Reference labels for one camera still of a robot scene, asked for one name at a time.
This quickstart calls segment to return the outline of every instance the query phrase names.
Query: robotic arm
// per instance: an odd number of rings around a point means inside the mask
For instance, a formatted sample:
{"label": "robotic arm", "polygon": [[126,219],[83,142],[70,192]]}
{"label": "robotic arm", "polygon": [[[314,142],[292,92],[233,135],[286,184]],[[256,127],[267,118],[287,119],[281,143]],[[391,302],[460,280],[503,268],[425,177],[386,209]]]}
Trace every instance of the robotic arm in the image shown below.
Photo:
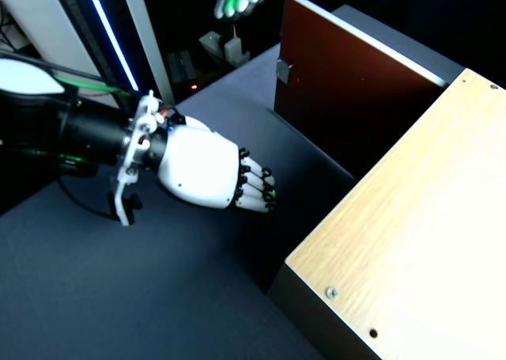
{"label": "robotic arm", "polygon": [[189,203],[261,213],[274,208],[269,169],[204,123],[163,108],[152,91],[129,117],[80,99],[77,88],[38,66],[0,59],[0,113],[0,138],[8,150],[117,165],[113,202],[122,225],[133,222],[123,193],[138,181],[140,169],[156,172],[165,188]]}

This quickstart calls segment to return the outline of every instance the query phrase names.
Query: screw head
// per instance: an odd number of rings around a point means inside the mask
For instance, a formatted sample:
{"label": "screw head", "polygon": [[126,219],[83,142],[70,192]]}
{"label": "screw head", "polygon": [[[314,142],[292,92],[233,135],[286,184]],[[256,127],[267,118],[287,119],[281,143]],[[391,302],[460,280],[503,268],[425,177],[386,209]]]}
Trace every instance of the screw head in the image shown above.
{"label": "screw head", "polygon": [[338,291],[335,287],[333,286],[328,286],[326,289],[325,289],[325,295],[327,296],[327,298],[329,299],[335,299],[338,297]]}

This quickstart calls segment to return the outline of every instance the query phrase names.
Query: gray table surface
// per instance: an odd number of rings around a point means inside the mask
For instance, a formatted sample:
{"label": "gray table surface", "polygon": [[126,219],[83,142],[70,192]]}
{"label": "gray table surface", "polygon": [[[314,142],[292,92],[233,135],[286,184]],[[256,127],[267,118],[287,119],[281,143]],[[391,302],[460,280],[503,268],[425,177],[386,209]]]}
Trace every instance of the gray table surface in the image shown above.
{"label": "gray table surface", "polygon": [[[273,169],[277,211],[182,203],[146,172],[122,228],[50,184],[0,217],[2,360],[321,358],[264,293],[355,181],[271,111],[278,50],[179,105]],[[106,210],[112,173],[65,182]]]}

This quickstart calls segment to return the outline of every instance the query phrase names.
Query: white light strip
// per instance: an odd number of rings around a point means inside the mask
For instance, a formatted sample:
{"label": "white light strip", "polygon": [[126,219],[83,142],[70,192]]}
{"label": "white light strip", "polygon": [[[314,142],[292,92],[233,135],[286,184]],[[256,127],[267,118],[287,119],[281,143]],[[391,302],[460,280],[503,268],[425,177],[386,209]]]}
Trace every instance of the white light strip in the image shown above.
{"label": "white light strip", "polygon": [[388,55],[389,57],[392,57],[393,59],[400,62],[401,64],[403,64],[407,68],[411,69],[415,73],[421,75],[422,77],[424,77],[428,81],[431,81],[432,83],[438,85],[439,87],[444,87],[447,85],[447,82],[444,79],[438,77],[437,75],[435,75],[431,71],[425,69],[423,66],[414,62],[412,59],[407,58],[406,56],[402,55],[398,51],[395,51],[391,47],[385,45],[383,42],[378,41],[376,38],[371,37],[369,34],[362,32],[360,29],[355,28],[351,24],[348,24],[346,21],[342,20],[341,18],[337,17],[336,15],[326,11],[323,8],[320,8],[319,6],[313,4],[312,2],[309,2],[308,0],[295,0],[295,1],[300,3],[302,6],[305,6],[306,8],[317,13],[321,17],[327,19],[328,21],[336,24],[340,28],[345,29],[347,32],[353,34],[357,38],[360,38],[364,42],[375,47],[376,49],[378,49],[379,51]]}
{"label": "white light strip", "polygon": [[118,40],[116,39],[114,32],[112,31],[111,25],[109,24],[109,20],[108,20],[107,16],[105,15],[102,5],[100,4],[100,0],[92,0],[92,2],[93,2],[93,5],[95,6],[96,11],[98,12],[100,20],[102,21],[102,25],[104,26],[105,31],[107,32],[107,34],[109,36],[109,40],[111,41],[114,51],[116,52],[116,55],[118,56],[118,59],[121,62],[121,66],[123,66],[123,70],[125,71],[125,75],[128,78],[128,80],[130,81],[130,84],[132,85],[132,89],[134,89],[135,91],[138,91],[139,88],[137,87],[137,82],[134,79],[134,75],[130,71],[127,60],[125,59],[125,56],[123,55],[123,52],[121,51],[121,47],[119,47]]}

